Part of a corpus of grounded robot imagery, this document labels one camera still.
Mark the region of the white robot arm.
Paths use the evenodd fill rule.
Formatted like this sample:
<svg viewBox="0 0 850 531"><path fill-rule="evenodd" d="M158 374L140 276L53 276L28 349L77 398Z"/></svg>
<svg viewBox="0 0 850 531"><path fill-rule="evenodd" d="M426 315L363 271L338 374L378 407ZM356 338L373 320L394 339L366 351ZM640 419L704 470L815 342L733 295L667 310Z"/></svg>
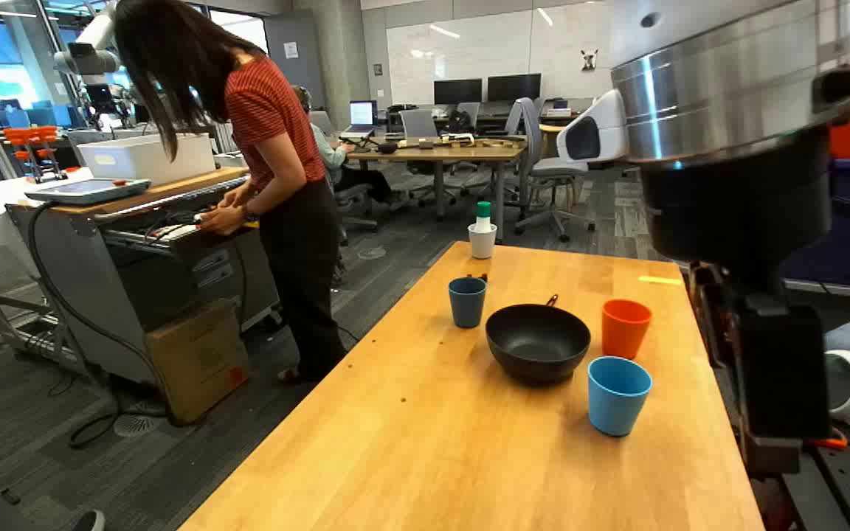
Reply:
<svg viewBox="0 0 850 531"><path fill-rule="evenodd" d="M609 0L611 90L558 158L640 174L660 254L689 265L710 354L733 369L753 472L829 435L820 320L784 264L834 227L829 131L850 118L850 0Z"/></svg>

